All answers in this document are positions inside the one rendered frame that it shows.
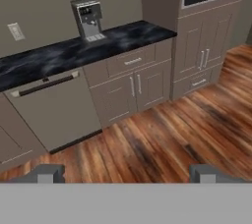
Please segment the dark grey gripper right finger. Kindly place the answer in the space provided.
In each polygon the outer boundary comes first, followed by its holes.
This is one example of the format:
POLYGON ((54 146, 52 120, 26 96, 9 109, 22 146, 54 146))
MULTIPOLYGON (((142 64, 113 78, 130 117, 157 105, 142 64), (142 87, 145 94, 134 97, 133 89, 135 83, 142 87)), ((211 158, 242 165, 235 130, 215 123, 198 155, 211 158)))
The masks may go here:
POLYGON ((245 183, 245 180, 225 174, 209 164, 192 164, 189 166, 189 181, 199 184, 245 183))

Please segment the grey dishwasher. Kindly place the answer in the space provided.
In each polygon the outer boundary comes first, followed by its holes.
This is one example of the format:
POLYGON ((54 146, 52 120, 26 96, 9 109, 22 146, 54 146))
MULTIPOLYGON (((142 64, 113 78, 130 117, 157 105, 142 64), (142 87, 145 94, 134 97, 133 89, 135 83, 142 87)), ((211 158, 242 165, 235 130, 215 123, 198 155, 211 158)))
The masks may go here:
POLYGON ((7 89, 4 94, 48 151, 96 134, 101 124, 82 68, 7 89), (71 81, 25 96, 12 91, 46 84, 79 71, 71 81))

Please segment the grey cupboard beside dishwasher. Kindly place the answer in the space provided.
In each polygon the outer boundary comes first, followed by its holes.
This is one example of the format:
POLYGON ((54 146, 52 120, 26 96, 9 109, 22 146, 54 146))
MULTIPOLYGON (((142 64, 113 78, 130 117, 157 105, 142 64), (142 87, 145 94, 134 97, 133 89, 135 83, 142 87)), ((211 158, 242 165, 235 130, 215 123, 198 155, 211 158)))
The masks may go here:
POLYGON ((0 173, 46 152, 8 98, 0 92, 0 173))

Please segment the silver coffee machine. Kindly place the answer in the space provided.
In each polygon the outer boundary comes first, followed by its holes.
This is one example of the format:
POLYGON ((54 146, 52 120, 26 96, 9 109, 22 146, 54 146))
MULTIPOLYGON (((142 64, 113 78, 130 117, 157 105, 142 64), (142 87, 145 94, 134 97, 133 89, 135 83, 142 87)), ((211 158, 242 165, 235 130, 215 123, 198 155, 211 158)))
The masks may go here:
POLYGON ((95 43, 106 39, 102 33, 100 2, 96 0, 71 0, 72 11, 79 34, 85 43, 95 43))

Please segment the grey low drawer front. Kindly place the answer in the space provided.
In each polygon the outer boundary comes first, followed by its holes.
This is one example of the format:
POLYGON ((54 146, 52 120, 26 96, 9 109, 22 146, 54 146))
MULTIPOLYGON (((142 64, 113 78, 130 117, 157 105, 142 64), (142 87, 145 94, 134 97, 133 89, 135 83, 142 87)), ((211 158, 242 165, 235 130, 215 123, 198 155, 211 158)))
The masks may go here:
POLYGON ((171 100, 176 100, 192 91, 214 84, 219 80, 222 65, 216 65, 196 75, 176 81, 172 85, 171 100))

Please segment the white wall socket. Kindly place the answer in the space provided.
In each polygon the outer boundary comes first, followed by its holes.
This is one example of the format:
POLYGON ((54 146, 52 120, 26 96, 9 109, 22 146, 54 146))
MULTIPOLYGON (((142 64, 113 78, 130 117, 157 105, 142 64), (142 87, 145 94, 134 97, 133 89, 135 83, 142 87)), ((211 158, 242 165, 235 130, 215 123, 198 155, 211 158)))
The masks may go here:
POLYGON ((8 29, 16 41, 25 39, 25 36, 18 23, 9 24, 8 29))

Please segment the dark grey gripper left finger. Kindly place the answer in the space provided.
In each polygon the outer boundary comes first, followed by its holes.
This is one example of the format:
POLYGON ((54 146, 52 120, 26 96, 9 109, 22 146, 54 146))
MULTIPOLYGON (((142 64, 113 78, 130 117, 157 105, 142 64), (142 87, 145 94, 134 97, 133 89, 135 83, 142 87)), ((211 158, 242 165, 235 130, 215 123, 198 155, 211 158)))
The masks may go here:
POLYGON ((10 183, 53 184, 64 183, 65 166, 60 164, 40 164, 28 174, 13 178, 10 183))

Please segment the grey tall cupboard door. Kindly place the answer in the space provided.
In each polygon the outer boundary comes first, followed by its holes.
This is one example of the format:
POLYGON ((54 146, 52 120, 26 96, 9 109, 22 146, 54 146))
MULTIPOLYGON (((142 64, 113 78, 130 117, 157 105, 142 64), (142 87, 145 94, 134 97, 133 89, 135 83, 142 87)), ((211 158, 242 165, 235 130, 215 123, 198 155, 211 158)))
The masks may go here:
POLYGON ((231 6, 222 6, 211 12, 206 38, 206 49, 210 48, 210 55, 206 68, 222 62, 233 15, 234 10, 231 6))
POLYGON ((174 79, 176 81, 199 71, 202 43, 202 17, 186 17, 178 21, 174 55, 174 79))

